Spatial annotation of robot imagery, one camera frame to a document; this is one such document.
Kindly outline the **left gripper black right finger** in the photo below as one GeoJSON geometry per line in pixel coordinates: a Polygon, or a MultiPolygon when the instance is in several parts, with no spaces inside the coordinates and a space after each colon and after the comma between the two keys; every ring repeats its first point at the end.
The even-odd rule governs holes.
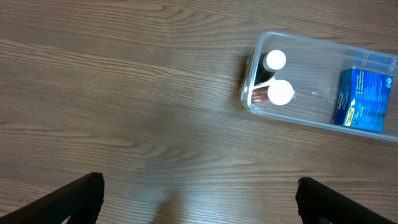
{"type": "Polygon", "coordinates": [[[298,180],[295,196],[303,224],[394,224],[393,221],[334,191],[311,177],[298,180]]]}

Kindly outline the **orange vitamin tablet tube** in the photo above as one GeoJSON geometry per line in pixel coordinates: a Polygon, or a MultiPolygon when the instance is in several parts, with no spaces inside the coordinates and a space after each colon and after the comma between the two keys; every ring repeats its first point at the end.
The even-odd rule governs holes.
{"type": "Polygon", "coordinates": [[[253,103],[270,102],[277,106],[286,105],[295,95],[293,86],[286,80],[275,80],[270,85],[255,88],[252,92],[253,103]]]}

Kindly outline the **blue lozenge box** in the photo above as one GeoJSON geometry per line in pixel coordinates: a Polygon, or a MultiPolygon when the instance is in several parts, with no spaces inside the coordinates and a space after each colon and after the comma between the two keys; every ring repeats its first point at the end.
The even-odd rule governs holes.
{"type": "Polygon", "coordinates": [[[394,77],[359,68],[342,72],[335,124],[381,133],[394,77]]]}

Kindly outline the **dark brown medicine bottle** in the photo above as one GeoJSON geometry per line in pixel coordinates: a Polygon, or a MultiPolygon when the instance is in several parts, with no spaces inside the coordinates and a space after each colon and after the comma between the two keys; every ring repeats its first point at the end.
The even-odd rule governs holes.
{"type": "Polygon", "coordinates": [[[285,53],[281,50],[271,50],[260,56],[256,70],[255,85],[268,82],[276,71],[284,68],[287,61],[285,53]]]}

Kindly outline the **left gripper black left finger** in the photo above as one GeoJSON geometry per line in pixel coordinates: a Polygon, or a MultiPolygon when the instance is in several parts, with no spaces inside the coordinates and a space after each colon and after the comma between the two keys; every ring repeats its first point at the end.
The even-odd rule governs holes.
{"type": "Polygon", "coordinates": [[[104,202],[104,177],[90,172],[1,217],[1,223],[96,223],[104,202]]]}

